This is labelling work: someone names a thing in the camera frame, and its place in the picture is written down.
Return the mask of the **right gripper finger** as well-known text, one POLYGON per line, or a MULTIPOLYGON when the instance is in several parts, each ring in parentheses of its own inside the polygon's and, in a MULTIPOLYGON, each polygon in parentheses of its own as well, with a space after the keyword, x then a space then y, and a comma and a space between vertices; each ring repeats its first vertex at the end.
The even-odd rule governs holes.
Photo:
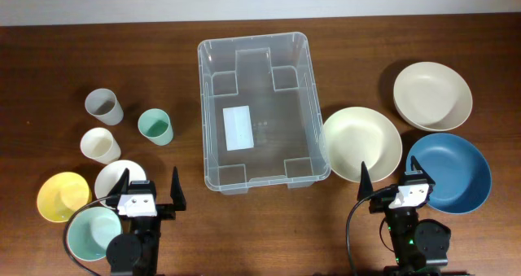
POLYGON ((364 161, 361 162, 361 177, 360 184, 357 192, 357 200, 361 201, 364 198, 370 197, 373 194, 372 182, 370 180, 370 174, 368 168, 366 167, 366 163, 364 161))
POLYGON ((434 182, 427 171, 420 165, 415 156, 410 157, 410 165, 413 171, 412 180, 416 182, 434 182))

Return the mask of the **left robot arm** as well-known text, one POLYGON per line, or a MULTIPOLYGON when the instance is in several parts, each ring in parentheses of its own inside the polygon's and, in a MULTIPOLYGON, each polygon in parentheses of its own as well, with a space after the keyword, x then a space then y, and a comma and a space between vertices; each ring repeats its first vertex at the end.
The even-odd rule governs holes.
POLYGON ((186 210, 177 169, 173 170, 170 204, 156 202, 155 183, 130 181, 125 169, 108 193, 106 204, 129 221, 129 231, 119 234, 107 247, 111 275, 155 275, 157 273, 160 227, 163 221, 176 219, 177 211, 186 210))

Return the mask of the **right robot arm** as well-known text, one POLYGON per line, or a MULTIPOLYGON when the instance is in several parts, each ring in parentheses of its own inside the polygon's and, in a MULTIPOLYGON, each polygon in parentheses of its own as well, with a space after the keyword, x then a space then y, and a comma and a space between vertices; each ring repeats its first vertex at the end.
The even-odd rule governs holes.
POLYGON ((440 275, 448 264, 451 230, 436 220, 418 219, 418 209, 428 203, 436 183, 415 157, 410 163, 412 169, 397 184, 377 191, 362 164, 357 199, 370 202, 370 213, 384 215, 396 258, 395 266, 383 269, 385 275, 440 275))

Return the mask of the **grey plastic cup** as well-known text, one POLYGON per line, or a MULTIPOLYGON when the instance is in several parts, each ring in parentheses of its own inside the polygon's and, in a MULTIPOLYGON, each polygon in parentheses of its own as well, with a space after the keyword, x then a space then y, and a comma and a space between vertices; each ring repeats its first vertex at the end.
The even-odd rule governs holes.
POLYGON ((90 92, 85 99, 85 109, 105 125, 117 125, 124 117, 123 109, 116 95, 106 88, 90 92))

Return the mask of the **beige large bowl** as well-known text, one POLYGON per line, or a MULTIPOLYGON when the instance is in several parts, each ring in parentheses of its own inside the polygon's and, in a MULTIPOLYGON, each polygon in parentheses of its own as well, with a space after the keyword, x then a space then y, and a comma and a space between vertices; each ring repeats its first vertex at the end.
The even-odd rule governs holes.
POLYGON ((404 68, 393 86, 400 116, 417 129, 456 129, 472 112, 473 96, 465 79, 443 64, 418 62, 404 68))

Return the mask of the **pale yellow large bowl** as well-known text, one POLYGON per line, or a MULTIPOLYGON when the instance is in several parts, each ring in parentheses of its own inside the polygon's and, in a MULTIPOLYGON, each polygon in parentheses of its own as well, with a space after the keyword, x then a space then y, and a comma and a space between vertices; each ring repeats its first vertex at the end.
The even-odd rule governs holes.
POLYGON ((403 146, 396 126, 367 107, 346 107, 323 125, 331 170, 350 182, 361 180, 364 164, 372 182, 389 177, 401 162, 403 146))

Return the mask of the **cream plastic cup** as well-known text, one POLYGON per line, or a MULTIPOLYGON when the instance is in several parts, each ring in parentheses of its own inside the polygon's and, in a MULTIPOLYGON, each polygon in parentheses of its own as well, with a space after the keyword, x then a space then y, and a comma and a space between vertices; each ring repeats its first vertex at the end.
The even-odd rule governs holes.
POLYGON ((82 154, 102 164, 110 164, 120 159, 121 149, 112 133, 105 128, 97 127, 87 131, 81 138, 82 154))

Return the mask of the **blue large bowl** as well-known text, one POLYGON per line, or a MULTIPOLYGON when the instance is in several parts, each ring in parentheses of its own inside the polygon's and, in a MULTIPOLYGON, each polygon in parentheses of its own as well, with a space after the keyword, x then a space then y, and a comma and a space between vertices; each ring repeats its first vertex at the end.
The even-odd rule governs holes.
POLYGON ((406 167, 415 157, 435 181, 428 205, 449 214, 466 214, 480 208, 492 189, 487 160, 471 142, 454 134, 429 134, 409 150, 406 167))

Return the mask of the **mint green plastic cup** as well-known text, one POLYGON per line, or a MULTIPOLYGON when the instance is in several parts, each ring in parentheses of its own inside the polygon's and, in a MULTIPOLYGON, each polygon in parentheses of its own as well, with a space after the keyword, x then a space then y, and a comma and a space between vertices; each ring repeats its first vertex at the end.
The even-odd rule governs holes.
POLYGON ((139 117, 138 130, 158 146, 165 146, 173 140, 169 115, 159 108, 148 109, 139 117))

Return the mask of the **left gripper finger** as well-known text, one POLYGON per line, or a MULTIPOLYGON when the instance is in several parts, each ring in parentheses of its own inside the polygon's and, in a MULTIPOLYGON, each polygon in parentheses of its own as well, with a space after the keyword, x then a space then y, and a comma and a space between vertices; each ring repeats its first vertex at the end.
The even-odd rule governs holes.
POLYGON ((122 195, 128 193, 129 186, 129 169, 125 169, 119 180, 113 188, 108 192, 105 204, 107 206, 117 206, 122 195))
POLYGON ((182 191, 176 166, 173 167, 170 197, 173 201, 173 206, 176 211, 186 211, 186 198, 182 191))

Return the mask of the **white small bowl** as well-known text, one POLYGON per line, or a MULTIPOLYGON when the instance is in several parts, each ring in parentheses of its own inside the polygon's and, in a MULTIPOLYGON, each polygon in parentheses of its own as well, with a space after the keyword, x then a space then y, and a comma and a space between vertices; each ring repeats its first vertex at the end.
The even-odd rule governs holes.
POLYGON ((94 193, 97 199, 108 195, 109 191, 119 181, 125 169, 129 170, 129 180, 131 182, 145 181, 147 179, 144 169, 132 160, 112 162, 105 166, 96 178, 94 193))

